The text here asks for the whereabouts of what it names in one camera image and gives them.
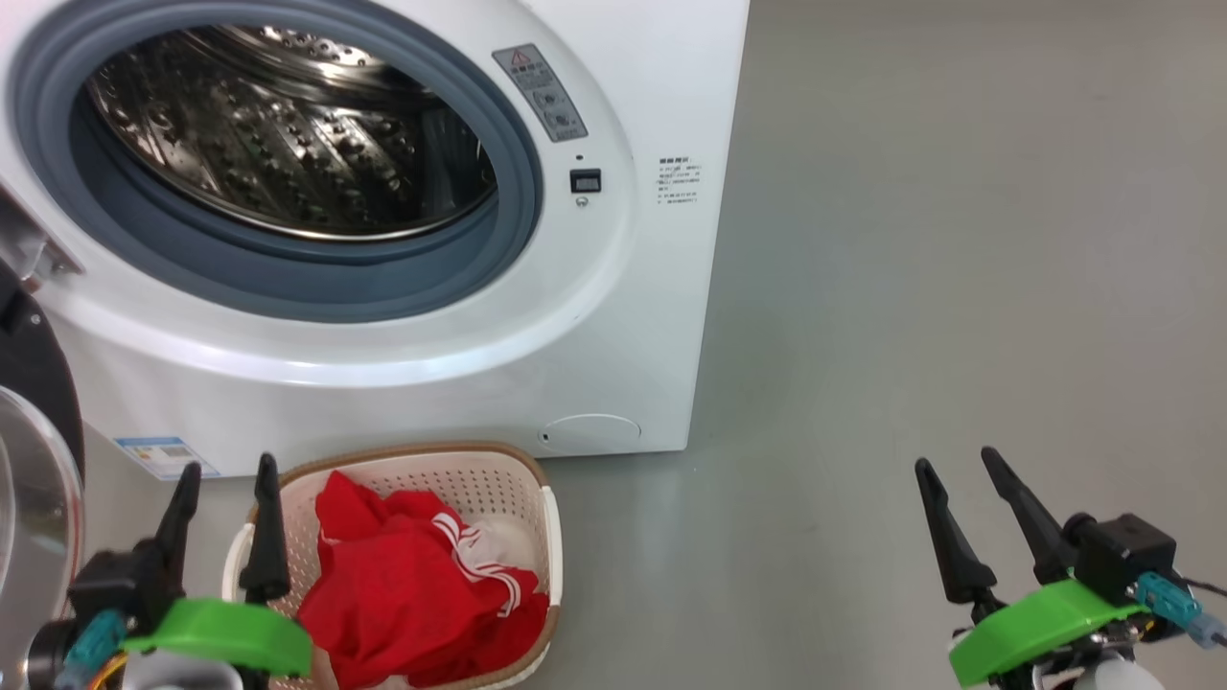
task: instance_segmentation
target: white basket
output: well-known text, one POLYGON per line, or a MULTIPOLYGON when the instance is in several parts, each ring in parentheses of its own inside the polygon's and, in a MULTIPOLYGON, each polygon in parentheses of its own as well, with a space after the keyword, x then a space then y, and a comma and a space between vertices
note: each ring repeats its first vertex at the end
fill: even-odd
MULTIPOLYGON (((271 607, 293 616, 303 595, 319 577, 315 496, 324 490, 328 475, 340 470, 355 483, 380 496, 402 489, 433 491, 465 522, 485 519, 496 525, 508 548, 508 562, 533 570, 541 591, 550 594, 545 629, 533 648, 510 667, 477 678, 436 686, 445 690, 497 690, 523 681, 541 664, 558 624, 562 603, 562 530, 558 505, 541 465, 517 448, 498 443, 454 443, 407 446, 369 451, 320 460, 281 476, 281 510, 286 524, 286 551, 292 589, 271 607)), ((222 575, 222 598, 242 600, 238 573, 252 549, 255 508, 234 535, 222 575)), ((317 649, 317 672, 312 680, 280 679, 281 690, 336 690, 326 656, 317 649)), ((407 688, 391 680, 380 688, 407 688)))

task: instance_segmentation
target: washing machine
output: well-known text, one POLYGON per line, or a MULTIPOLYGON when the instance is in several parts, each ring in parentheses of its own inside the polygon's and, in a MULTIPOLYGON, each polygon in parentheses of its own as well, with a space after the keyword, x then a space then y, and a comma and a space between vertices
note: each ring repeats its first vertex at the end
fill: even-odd
POLYGON ((747 2, 10 4, 0 254, 166 479, 683 448, 747 2))

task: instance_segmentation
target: sticker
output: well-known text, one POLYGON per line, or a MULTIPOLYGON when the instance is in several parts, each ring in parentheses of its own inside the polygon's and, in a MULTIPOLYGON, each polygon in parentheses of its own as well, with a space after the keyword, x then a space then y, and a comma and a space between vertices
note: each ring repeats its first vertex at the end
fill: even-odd
POLYGON ((188 463, 200 463, 200 476, 221 476, 178 436, 115 438, 115 444, 150 474, 163 481, 178 481, 188 463))
POLYGON ((537 119, 550 135, 550 141, 571 141, 588 136, 588 128, 579 118, 579 110, 536 45, 528 43, 494 50, 493 56, 507 76, 515 82, 515 88, 520 90, 524 99, 533 106, 537 119))
POLYGON ((660 158, 656 176, 656 204, 693 204, 698 201, 698 185, 703 179, 703 166, 690 156, 660 158))

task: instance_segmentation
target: wire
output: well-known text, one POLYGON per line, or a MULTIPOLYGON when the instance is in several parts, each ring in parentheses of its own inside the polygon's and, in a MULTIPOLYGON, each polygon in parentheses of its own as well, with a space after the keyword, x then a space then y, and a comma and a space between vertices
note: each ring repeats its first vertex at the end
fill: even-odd
POLYGON ((119 673, 119 669, 124 668, 126 664, 128 664, 128 654, 123 652, 115 654, 114 657, 110 657, 110 661, 107 662, 107 665, 102 667, 102 670, 98 672, 98 675, 93 676, 93 680, 90 681, 90 690, 102 690, 102 688, 107 685, 107 681, 110 680, 110 676, 119 673))
POLYGON ((1220 597, 1227 598, 1227 589, 1218 587, 1216 584, 1210 584, 1209 582, 1199 582, 1196 580, 1189 580, 1188 577, 1180 576, 1180 581, 1185 586, 1193 587, 1194 589, 1201 589, 1204 592, 1210 592, 1211 594, 1218 594, 1220 597))

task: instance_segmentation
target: green mount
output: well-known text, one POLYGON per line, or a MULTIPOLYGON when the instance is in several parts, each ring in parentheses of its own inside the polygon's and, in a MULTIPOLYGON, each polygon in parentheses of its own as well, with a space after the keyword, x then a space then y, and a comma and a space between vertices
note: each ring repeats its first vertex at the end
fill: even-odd
POLYGON ((1064 580, 982 620, 950 652, 950 665, 961 686, 974 688, 1137 613, 1148 610, 1113 607, 1081 582, 1064 580))
POLYGON ((166 649, 271 676, 310 675, 312 642, 306 630, 266 607, 221 599, 177 599, 153 635, 129 637, 123 649, 166 649))

